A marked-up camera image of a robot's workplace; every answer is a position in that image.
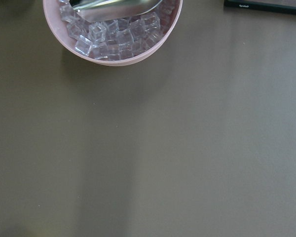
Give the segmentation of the silver metal scoop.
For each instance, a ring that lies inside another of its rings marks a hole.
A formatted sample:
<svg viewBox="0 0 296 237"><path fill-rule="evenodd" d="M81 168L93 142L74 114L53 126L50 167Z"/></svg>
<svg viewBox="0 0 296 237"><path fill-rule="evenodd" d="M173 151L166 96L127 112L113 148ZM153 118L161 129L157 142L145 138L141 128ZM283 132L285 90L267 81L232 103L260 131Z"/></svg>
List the silver metal scoop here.
<svg viewBox="0 0 296 237"><path fill-rule="evenodd" d="M71 0L73 10L87 22L114 20L145 14L160 0Z"/></svg>

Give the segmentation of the clear ice cubes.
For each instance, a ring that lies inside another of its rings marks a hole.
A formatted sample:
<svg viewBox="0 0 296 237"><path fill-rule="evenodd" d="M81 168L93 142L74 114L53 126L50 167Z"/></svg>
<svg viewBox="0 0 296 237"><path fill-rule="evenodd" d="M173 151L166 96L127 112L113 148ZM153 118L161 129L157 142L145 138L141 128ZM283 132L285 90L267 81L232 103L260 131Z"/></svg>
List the clear ice cubes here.
<svg viewBox="0 0 296 237"><path fill-rule="evenodd" d="M75 52L95 60L120 61L143 54L164 39L177 1L163 0L145 14L95 23L75 13L68 0L60 0L58 5Z"/></svg>

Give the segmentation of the pink bowl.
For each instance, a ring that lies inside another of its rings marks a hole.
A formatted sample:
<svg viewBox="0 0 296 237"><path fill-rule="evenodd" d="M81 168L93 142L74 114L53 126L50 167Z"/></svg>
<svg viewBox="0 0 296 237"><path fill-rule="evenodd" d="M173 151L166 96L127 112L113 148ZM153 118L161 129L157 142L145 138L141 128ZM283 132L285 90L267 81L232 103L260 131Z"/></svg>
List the pink bowl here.
<svg viewBox="0 0 296 237"><path fill-rule="evenodd" d="M59 4L55 0L43 0L42 4L43 4L44 15L51 32L53 33L57 41L69 52L76 55L77 57L80 57L86 61L89 61L95 64L110 66L110 67L121 67L121 66L133 65L147 59L148 57L153 55L165 43L165 41L173 31L179 19L182 6L183 6L183 1L182 0L176 1L175 8L171 14L170 28L165 33L163 38L156 45L154 45L152 48L148 49L147 51L135 57L124 59L124 60L118 60L118 61L97 60L97 59L83 56L82 54L76 52L74 49L76 40L70 38L67 33L66 24L61 20L61 17L60 17Z"/></svg>

